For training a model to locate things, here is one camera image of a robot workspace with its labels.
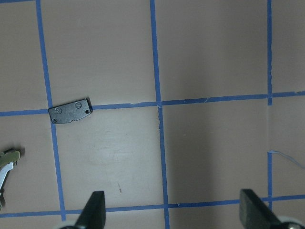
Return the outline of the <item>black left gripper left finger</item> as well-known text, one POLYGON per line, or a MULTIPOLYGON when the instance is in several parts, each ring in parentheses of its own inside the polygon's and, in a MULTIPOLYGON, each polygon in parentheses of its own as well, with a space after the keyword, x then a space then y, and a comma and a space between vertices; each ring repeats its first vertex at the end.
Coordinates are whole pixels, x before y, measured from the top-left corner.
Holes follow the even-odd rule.
POLYGON ((103 229, 106 223, 105 195, 103 191, 94 191, 83 211, 76 220, 77 229, 103 229))

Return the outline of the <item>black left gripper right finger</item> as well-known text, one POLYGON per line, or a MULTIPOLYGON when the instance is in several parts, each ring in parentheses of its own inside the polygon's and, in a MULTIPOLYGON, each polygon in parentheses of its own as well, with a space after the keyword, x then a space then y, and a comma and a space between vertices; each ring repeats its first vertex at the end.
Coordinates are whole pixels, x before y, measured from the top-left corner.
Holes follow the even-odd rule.
POLYGON ((239 219, 244 229, 282 229, 281 221, 251 190, 240 190, 239 219))

